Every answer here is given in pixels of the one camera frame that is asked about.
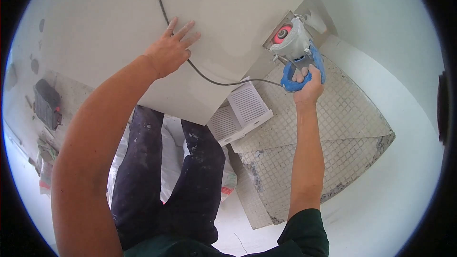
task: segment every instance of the dark pants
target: dark pants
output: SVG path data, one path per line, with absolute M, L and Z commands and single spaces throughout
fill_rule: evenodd
M 129 145 L 117 171 L 111 213 L 123 250 L 172 234 L 206 245 L 218 239 L 214 219 L 221 200 L 225 156 L 207 126 L 181 121 L 190 155 L 169 200 L 160 200 L 164 114 L 137 105 Z

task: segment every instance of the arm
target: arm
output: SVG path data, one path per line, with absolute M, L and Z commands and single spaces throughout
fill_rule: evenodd
M 136 103 L 156 80 L 176 71 L 200 34 L 173 35 L 174 18 L 144 55 L 102 83 L 73 117 L 52 176 L 51 206 L 61 256 L 123 256 L 106 201 L 113 157 Z
M 307 209 L 320 209 L 324 162 L 320 145 L 316 103 L 323 92 L 320 71 L 309 66 L 312 79 L 302 90 L 294 93 L 297 106 L 297 148 L 292 166 L 292 189 L 289 217 Z

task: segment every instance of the black cable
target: black cable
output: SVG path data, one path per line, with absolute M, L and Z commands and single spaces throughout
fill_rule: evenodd
M 169 20 L 168 20 L 167 13 L 165 12 L 164 4 L 162 3 L 162 0 L 158 0 L 158 1 L 159 1 L 159 4 L 160 4 L 160 8 L 162 9 L 162 14 L 164 15 L 165 21 L 166 21 L 167 24 L 169 25 L 170 22 L 169 22 Z M 277 86 L 282 87 L 282 85 L 279 84 L 279 83 L 275 83 L 275 82 L 263 80 L 263 79 L 260 79 L 260 78 L 252 78 L 252 79 L 248 79 L 248 80 L 241 81 L 241 82 L 238 82 L 238 83 L 218 83 L 218 82 L 215 82 L 215 81 L 213 81 L 212 79 L 206 77 L 204 74 L 202 74 L 202 72 L 200 72 L 200 71 L 197 69 L 197 67 L 191 62 L 191 60 L 187 60 L 187 62 L 194 68 L 194 70 L 195 70 L 201 77 L 203 77 L 204 79 L 206 79 L 206 80 L 209 81 L 210 83 L 217 84 L 218 86 L 236 86 L 236 85 L 238 85 L 238 84 L 243 84 L 243 83 L 247 83 L 247 82 L 259 81 L 259 82 L 271 83 L 271 84 L 274 84 L 274 85 L 277 85 Z

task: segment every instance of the red grinding disc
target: red grinding disc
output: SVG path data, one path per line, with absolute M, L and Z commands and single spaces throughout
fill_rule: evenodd
M 287 36 L 284 36 L 282 39 L 280 39 L 278 37 L 278 34 L 279 32 L 281 32 L 282 30 L 285 30 L 287 31 L 287 34 L 289 34 L 290 30 L 292 30 L 292 26 L 291 25 L 284 25 L 282 26 L 281 28 L 279 28 L 278 32 L 275 34 L 275 36 L 273 37 L 273 40 L 271 40 L 273 42 L 273 44 L 280 44 L 284 41 L 284 39 L 287 37 Z

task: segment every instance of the hand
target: hand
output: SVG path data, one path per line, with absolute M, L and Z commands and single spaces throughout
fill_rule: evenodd
M 308 69 L 311 73 L 311 81 L 307 82 L 303 89 L 293 94 L 297 110 L 316 107 L 317 99 L 323 92 L 320 71 L 313 65 L 310 65 Z
M 200 32 L 196 32 L 191 37 L 182 40 L 187 32 L 195 25 L 195 22 L 188 22 L 181 30 L 173 35 L 173 30 L 177 23 L 178 18 L 174 17 L 162 37 L 152 43 L 143 54 L 151 61 L 151 67 L 157 73 L 157 78 L 168 76 L 189 59 L 191 51 L 187 48 L 201 36 Z

